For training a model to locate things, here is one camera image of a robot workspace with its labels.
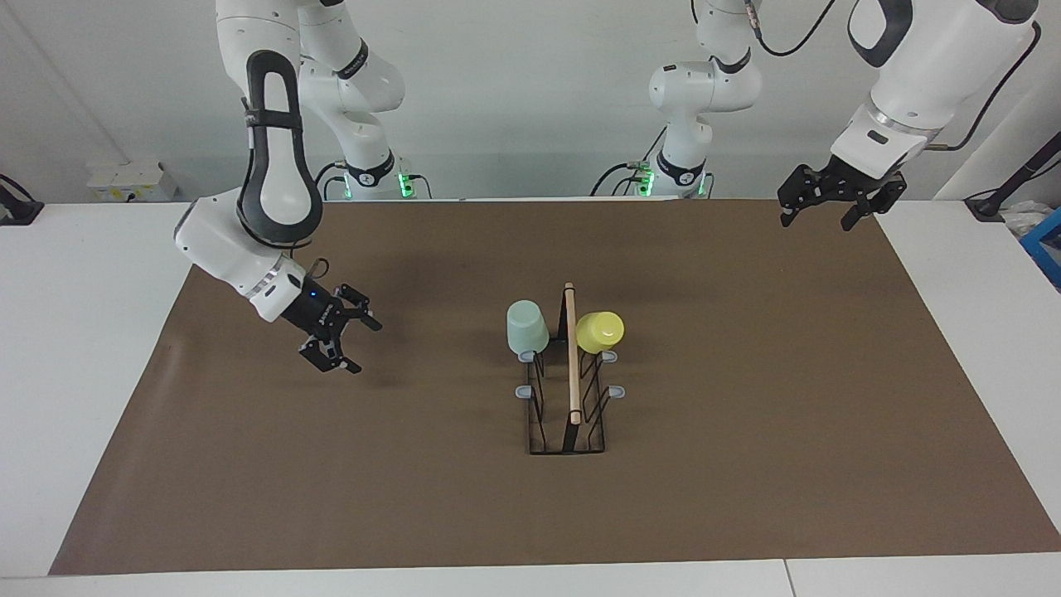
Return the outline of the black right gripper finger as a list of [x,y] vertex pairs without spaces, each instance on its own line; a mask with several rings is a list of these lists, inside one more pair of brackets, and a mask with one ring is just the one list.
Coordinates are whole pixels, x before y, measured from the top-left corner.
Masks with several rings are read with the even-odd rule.
[[352,375],[356,375],[361,371],[360,364],[345,356],[340,336],[308,337],[307,341],[299,348],[299,354],[319,371],[342,369],[349,371]]
[[340,305],[335,310],[335,321],[344,326],[350,321],[359,321],[372,332],[383,329],[382,322],[376,320],[373,316],[371,299],[367,295],[361,294],[349,284],[340,284],[335,288],[334,296]]

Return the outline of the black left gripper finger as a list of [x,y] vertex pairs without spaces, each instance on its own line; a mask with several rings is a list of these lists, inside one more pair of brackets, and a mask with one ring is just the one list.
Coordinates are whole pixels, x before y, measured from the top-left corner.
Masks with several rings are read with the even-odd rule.
[[895,172],[879,189],[869,194],[857,190],[852,207],[841,218],[841,229],[851,231],[863,218],[872,214],[887,214],[907,188],[904,175]]
[[807,165],[796,166],[778,189],[783,227],[792,226],[800,211],[829,201],[829,192],[822,190],[827,172]]

